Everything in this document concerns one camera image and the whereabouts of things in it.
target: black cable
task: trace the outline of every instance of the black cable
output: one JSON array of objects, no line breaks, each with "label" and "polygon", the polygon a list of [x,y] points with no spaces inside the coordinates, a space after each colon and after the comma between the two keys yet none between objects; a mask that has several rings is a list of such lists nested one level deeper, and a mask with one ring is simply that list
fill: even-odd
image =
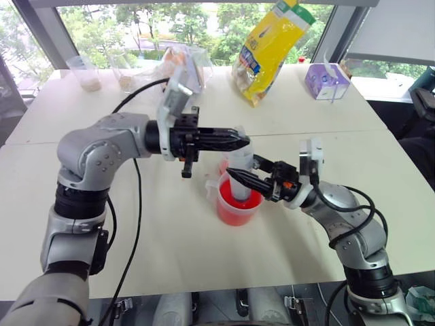
[{"label": "black cable", "polygon": [[376,209],[375,207],[375,203],[373,202],[372,198],[370,198],[367,194],[365,194],[364,192],[362,192],[361,190],[358,190],[356,188],[352,188],[352,187],[348,187],[346,186],[346,188],[348,190],[350,190],[351,192],[355,192],[361,196],[363,196],[369,203],[370,206],[368,205],[359,205],[357,207],[351,207],[351,208],[344,208],[344,207],[340,207],[337,206],[335,204],[333,204],[332,202],[330,202],[321,192],[320,188],[319,188],[319,175],[317,172],[317,162],[316,161],[311,161],[311,165],[310,165],[310,183],[311,185],[313,185],[313,189],[316,193],[316,195],[319,197],[319,199],[329,208],[334,209],[335,211],[338,212],[344,212],[344,213],[351,213],[351,212],[355,212],[358,211],[360,209],[370,209],[370,212],[367,216],[367,218],[358,226],[354,227],[352,230],[349,230],[348,232],[345,232],[343,234],[340,234],[339,236],[333,238],[330,242],[329,242],[329,247],[332,249],[335,249],[335,246],[337,245],[337,243],[339,241],[341,241],[342,239],[351,236],[352,234],[355,234],[359,231],[361,231],[363,228],[365,228],[373,219],[375,213],[379,216],[379,218],[382,221],[383,224],[383,229],[385,231],[385,235],[388,238],[388,226],[387,226],[387,221],[385,220],[383,214]]},{"label": "black cable", "polygon": [[114,225],[114,228],[113,228],[113,230],[111,232],[109,243],[107,244],[107,251],[109,251],[110,247],[112,246],[112,244],[114,243],[114,240],[115,240],[116,229],[118,227],[118,222],[117,222],[117,219],[116,219],[115,207],[114,207],[114,204],[111,202],[110,196],[107,196],[107,203],[108,203],[109,208],[110,208],[111,219],[112,219],[113,225]]},{"label": "black cable", "polygon": [[349,309],[349,292],[347,292],[347,290],[345,290],[345,295],[344,295],[343,299],[344,299],[346,312],[348,314],[350,314],[351,310]]},{"label": "black cable", "polygon": [[144,85],[140,88],[138,88],[137,90],[135,90],[133,93],[129,94],[115,109],[112,113],[117,113],[119,110],[121,110],[121,108],[127,104],[128,102],[130,102],[136,95],[138,95],[138,93],[143,92],[144,90],[147,90],[148,88],[158,85],[158,84],[163,84],[163,83],[167,83],[169,82],[169,78],[163,78],[163,79],[159,79],[156,81],[153,81],[152,83],[149,83],[147,85]]},{"label": "black cable", "polygon": [[[133,93],[129,94],[115,109],[112,113],[117,113],[119,110],[121,110],[121,108],[127,104],[128,102],[130,102],[132,99],[134,99],[134,97],[136,95],[138,95],[138,93],[143,92],[144,90],[147,90],[148,88],[158,85],[158,84],[163,84],[163,83],[167,83],[169,81],[169,78],[164,78],[164,79],[159,79],[156,81],[153,81],[152,83],[149,83],[147,85],[144,85],[140,88],[138,88],[137,90],[135,90]],[[107,308],[105,314],[103,315],[103,318],[100,320],[99,322],[99,326],[103,326],[104,322],[106,321],[107,317],[109,315],[111,315],[113,313],[113,309],[115,306],[115,301],[118,298],[118,295],[121,291],[122,285],[124,284],[124,280],[126,278],[128,269],[130,268],[131,262],[133,261],[133,257],[135,256],[136,253],[136,248],[137,248],[137,243],[139,242],[139,235],[141,232],[141,221],[142,221],[142,178],[141,178],[141,171],[139,170],[139,166],[137,165],[137,161],[135,158],[133,158],[133,163],[135,164],[135,169],[136,169],[136,173],[137,173],[137,182],[138,182],[138,186],[139,186],[139,216],[137,218],[137,230],[136,230],[136,237],[135,237],[135,243],[133,244],[133,249],[131,250],[130,253],[130,257],[128,258],[127,264],[125,265],[124,271],[122,273],[120,282],[118,283],[118,286],[116,287],[115,290],[115,294],[112,297],[112,299],[110,300],[110,304],[109,307]],[[111,205],[111,201],[109,201],[109,198],[107,199],[107,202],[109,203],[109,207],[110,210],[112,212],[112,217],[115,218],[115,209],[113,207],[113,205]]]},{"label": "black cable", "polygon": [[387,220],[385,219],[385,217],[383,216],[383,214],[382,214],[380,211],[378,211],[377,209],[376,209],[375,211],[376,211],[376,214],[379,216],[379,219],[381,219],[382,226],[383,226],[383,230],[384,230],[385,235],[387,236],[387,239],[388,239],[388,225],[387,225]]},{"label": "black cable", "polygon": [[326,305],[326,311],[325,311],[325,326],[329,326],[329,317],[331,315],[331,309],[332,304],[334,303],[335,297],[340,292],[340,290],[345,287],[347,284],[347,281],[344,280],[335,290],[332,292],[331,297],[328,300],[328,304]]},{"label": "black cable", "polygon": [[135,158],[133,158],[133,163],[135,164],[135,169],[137,173],[137,182],[139,186],[139,216],[137,218],[137,230],[136,230],[136,237],[135,237],[135,243],[133,245],[133,249],[131,250],[130,257],[128,258],[127,264],[125,265],[124,271],[122,273],[120,282],[118,283],[118,286],[116,287],[116,291],[114,296],[112,297],[109,307],[107,308],[103,318],[100,320],[99,326],[103,326],[104,322],[106,321],[107,317],[110,315],[112,309],[114,308],[115,301],[118,298],[118,295],[121,291],[122,284],[124,284],[125,277],[127,275],[128,269],[130,268],[131,262],[133,261],[133,257],[135,256],[137,243],[139,242],[139,235],[141,233],[141,221],[142,221],[142,178],[141,178],[141,171],[139,170],[139,166],[137,165],[137,161]]},{"label": "black cable", "polygon": [[375,215],[375,204],[372,201],[372,199],[370,197],[368,197],[364,192],[361,192],[358,189],[354,189],[351,187],[347,187],[347,189],[351,190],[351,191],[355,191],[357,194],[362,195],[363,197],[365,197],[365,199],[367,199],[367,201],[370,203],[370,206],[367,205],[359,205],[357,207],[353,207],[350,209],[344,209],[343,207],[339,207],[337,205],[332,204],[328,199],[325,198],[325,196],[322,194],[322,192],[319,189],[319,184],[318,183],[314,183],[313,184],[313,188],[315,193],[317,194],[317,196],[319,197],[319,199],[328,207],[330,207],[331,209],[334,209],[335,211],[338,212],[355,212],[358,211],[360,209],[370,209],[370,212],[367,216],[367,218],[358,226],[355,226],[352,230],[349,230],[343,234],[340,234],[339,236],[336,236],[335,238],[333,238],[330,242],[329,242],[329,247],[332,249],[335,249],[335,246],[337,245],[337,243],[339,241],[341,241],[342,239],[351,236],[352,234],[355,234],[359,231],[361,231],[363,228],[365,228],[373,219],[373,216]]}]

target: tissue box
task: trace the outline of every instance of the tissue box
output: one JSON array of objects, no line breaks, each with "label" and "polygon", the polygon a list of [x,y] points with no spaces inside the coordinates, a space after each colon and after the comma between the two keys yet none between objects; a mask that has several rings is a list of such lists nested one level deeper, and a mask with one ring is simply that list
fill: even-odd
[{"label": "tissue box", "polygon": [[328,74],[323,63],[310,65],[307,76],[305,76],[305,84],[316,100],[332,100],[332,97],[334,99],[342,98],[349,87],[350,81],[338,64],[331,63],[330,66],[335,70],[338,79]]}]

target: robotic arm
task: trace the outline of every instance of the robotic arm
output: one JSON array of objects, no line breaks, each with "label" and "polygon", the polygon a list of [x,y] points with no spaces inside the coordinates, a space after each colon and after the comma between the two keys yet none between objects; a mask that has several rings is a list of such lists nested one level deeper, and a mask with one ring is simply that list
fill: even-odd
[{"label": "robotic arm", "polygon": [[385,230],[368,219],[362,208],[370,207],[359,206],[348,188],[319,182],[323,163],[320,140],[311,139],[301,144],[299,173],[285,162],[260,156],[254,156],[254,168],[271,174],[265,180],[246,170],[227,171],[265,199],[283,200],[289,209],[300,207],[321,224],[345,270],[349,298],[358,309],[350,316],[354,325],[413,325],[388,264]]},{"label": "robotic arm", "polygon": [[43,275],[21,293],[1,326],[88,325],[88,276],[105,264],[105,205],[115,173],[125,161],[161,153],[165,160],[184,161],[181,175],[191,177],[199,151],[232,151],[249,144],[248,137],[233,129],[198,128],[198,107],[182,114],[192,94],[183,82],[180,71],[171,78],[157,121],[115,113],[60,141],[62,166],[41,252]]}]

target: snack bag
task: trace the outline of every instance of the snack bag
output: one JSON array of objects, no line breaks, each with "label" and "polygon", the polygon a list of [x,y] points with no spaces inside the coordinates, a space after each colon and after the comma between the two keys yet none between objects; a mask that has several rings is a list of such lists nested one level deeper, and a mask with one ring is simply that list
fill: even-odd
[{"label": "snack bag", "polygon": [[314,22],[297,0],[278,0],[249,34],[232,66],[232,76],[254,106],[266,96],[292,46]]}]

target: window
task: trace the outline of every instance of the window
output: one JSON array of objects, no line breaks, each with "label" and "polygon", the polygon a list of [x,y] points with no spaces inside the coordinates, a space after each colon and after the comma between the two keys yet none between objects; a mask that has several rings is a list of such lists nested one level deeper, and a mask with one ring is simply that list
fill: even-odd
[{"label": "window", "polygon": [[342,63],[352,74],[352,82],[365,99],[389,98],[411,102],[408,89],[427,66],[347,58]]},{"label": "window", "polygon": [[53,72],[20,14],[7,0],[0,0],[0,54],[20,92],[34,91]]},{"label": "window", "polygon": [[[125,49],[142,59],[158,60],[177,43],[205,48],[215,65],[231,65],[252,28],[272,3],[144,3],[58,7],[80,54],[108,68],[112,49]],[[286,63],[299,56],[310,60],[333,5],[304,5],[316,23],[290,51]]]},{"label": "window", "polygon": [[427,68],[427,66],[422,65],[350,58],[345,61],[345,64],[352,75],[372,78],[388,78],[390,73],[395,73],[417,79]]}]

